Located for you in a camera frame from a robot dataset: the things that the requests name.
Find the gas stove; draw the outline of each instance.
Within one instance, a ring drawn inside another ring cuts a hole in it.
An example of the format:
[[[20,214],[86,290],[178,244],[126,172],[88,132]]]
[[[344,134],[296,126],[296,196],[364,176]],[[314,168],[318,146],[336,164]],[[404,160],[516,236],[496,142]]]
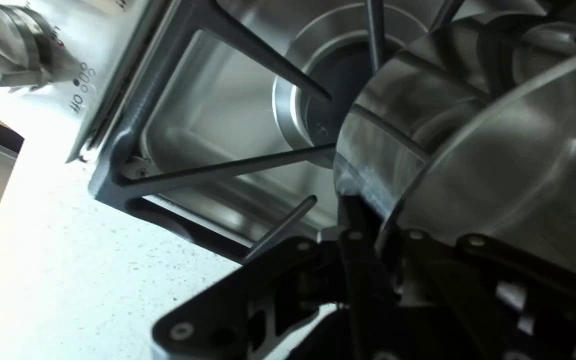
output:
[[[544,14],[550,6],[534,0],[0,4],[6,12],[22,6],[40,16],[44,22],[32,24],[40,30],[26,42],[34,36],[40,54],[58,54],[38,58],[36,78],[0,80],[0,92],[78,128],[68,160],[96,166],[92,196],[234,260],[258,242],[318,238],[338,224],[336,140],[384,60],[454,18]]]

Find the white countertop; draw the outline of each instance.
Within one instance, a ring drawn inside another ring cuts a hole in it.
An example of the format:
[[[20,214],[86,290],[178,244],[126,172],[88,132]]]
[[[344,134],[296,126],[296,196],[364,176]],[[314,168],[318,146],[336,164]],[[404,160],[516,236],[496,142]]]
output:
[[[94,202],[70,136],[28,140],[0,206],[0,358],[148,358],[152,324],[234,264]]]

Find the speckled countertop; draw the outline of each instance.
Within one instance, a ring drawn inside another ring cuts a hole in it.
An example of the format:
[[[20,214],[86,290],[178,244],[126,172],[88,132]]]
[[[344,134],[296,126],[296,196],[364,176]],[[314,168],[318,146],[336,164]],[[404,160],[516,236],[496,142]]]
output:
[[[64,142],[30,138],[0,206],[0,358],[148,358],[150,326],[234,264],[94,202]]]

